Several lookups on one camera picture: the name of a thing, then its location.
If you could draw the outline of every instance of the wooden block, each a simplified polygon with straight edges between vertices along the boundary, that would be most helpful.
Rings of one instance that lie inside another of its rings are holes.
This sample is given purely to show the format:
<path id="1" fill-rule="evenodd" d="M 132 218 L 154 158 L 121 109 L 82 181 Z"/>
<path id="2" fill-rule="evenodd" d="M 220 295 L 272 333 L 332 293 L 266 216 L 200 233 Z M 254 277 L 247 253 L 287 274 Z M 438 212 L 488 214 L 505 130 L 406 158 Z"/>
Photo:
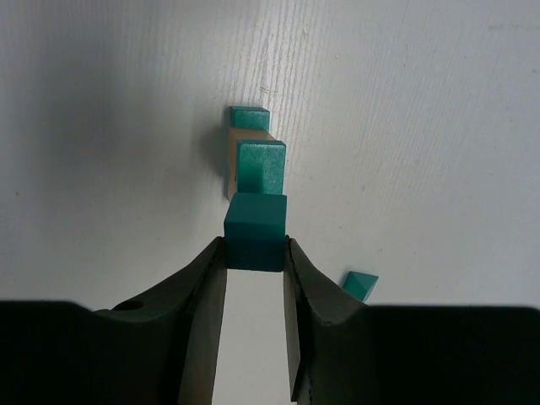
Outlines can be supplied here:
<path id="1" fill-rule="evenodd" d="M 371 274 L 348 272 L 343 289 L 358 300 L 366 301 L 378 279 L 378 276 Z"/>
<path id="2" fill-rule="evenodd" d="M 287 196 L 237 192 L 224 221 L 227 267 L 283 271 L 286 216 Z"/>
<path id="3" fill-rule="evenodd" d="M 270 131 L 270 111 L 261 107 L 230 107 L 230 125 Z"/>
<path id="4" fill-rule="evenodd" d="M 281 194 L 285 171 L 285 144 L 266 131 L 229 129 L 229 201 L 236 192 Z M 259 183 L 254 186 L 254 179 Z M 243 190 L 242 185 L 249 186 Z"/>

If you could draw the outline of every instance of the white surface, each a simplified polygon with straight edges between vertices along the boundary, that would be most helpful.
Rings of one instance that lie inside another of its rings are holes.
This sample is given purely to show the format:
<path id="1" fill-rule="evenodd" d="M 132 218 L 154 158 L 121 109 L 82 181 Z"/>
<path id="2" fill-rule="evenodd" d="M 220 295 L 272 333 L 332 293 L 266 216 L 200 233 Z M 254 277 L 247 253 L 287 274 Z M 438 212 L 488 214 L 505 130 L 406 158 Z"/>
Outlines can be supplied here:
<path id="1" fill-rule="evenodd" d="M 4 0 L 0 89 L 3 298 L 110 307 L 222 235 L 234 104 L 332 279 L 540 305 L 537 0 Z M 214 403 L 288 403 L 281 283 L 230 273 Z"/>

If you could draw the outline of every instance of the unpainted wooden block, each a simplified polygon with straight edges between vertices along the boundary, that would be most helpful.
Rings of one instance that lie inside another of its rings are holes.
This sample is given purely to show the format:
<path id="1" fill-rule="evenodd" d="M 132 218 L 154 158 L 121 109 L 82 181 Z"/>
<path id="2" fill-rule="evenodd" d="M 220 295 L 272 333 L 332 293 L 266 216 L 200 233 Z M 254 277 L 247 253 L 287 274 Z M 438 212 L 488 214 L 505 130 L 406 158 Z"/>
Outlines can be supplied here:
<path id="1" fill-rule="evenodd" d="M 286 146 L 266 131 L 229 129 L 229 185 L 236 192 L 283 193 Z"/>
<path id="2" fill-rule="evenodd" d="M 237 192 L 225 216 L 227 267 L 281 272 L 287 196 Z"/>

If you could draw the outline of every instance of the teal rectangular block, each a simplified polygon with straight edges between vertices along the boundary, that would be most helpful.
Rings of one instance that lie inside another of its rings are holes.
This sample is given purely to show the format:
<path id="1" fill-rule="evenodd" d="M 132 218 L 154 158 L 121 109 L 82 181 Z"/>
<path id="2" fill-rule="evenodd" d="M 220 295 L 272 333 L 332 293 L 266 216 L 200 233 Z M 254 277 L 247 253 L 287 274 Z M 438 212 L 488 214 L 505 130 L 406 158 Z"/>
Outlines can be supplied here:
<path id="1" fill-rule="evenodd" d="M 283 194 L 285 143 L 281 141 L 240 140 L 236 148 L 237 192 Z"/>
<path id="2" fill-rule="evenodd" d="M 370 296 L 378 279 L 378 276 L 371 274 L 348 272 L 343 289 L 360 301 L 365 301 Z"/>
<path id="3" fill-rule="evenodd" d="M 227 267 L 283 271 L 286 218 L 287 196 L 237 192 L 224 221 Z"/>
<path id="4" fill-rule="evenodd" d="M 270 132 L 270 111 L 261 107 L 230 107 L 230 125 Z"/>

